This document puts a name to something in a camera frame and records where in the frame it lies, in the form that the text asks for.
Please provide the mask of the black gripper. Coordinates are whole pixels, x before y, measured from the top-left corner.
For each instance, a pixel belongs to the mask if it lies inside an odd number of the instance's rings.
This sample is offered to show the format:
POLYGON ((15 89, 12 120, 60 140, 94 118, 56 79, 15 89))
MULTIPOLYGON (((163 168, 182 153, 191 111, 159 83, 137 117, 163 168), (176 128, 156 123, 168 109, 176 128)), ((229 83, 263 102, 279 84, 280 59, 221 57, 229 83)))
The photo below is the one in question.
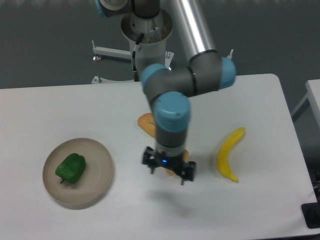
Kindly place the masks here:
POLYGON ((176 156, 167 156, 166 153, 159 153, 150 146, 147 146, 142 156, 142 164, 150 169, 153 175, 156 168, 172 170, 181 178, 181 185, 185 182, 193 182, 196 173, 196 162, 183 161, 184 151, 176 156))

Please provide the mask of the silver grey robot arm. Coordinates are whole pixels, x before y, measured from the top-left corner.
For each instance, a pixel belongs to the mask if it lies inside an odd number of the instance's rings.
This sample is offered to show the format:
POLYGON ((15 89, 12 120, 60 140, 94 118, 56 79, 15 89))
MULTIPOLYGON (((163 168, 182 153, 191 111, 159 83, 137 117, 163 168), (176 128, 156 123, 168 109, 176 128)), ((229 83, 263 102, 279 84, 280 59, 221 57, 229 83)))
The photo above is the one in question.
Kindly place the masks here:
POLYGON ((130 49, 93 46, 94 61, 130 60, 133 79, 142 84, 155 120, 156 145, 145 149, 142 163, 151 170, 173 171, 183 182, 193 181, 196 163, 183 159, 189 98, 232 86, 235 64, 217 52, 195 0, 172 0, 172 13, 158 0, 98 0, 95 5, 103 17, 122 16, 121 30, 130 49))

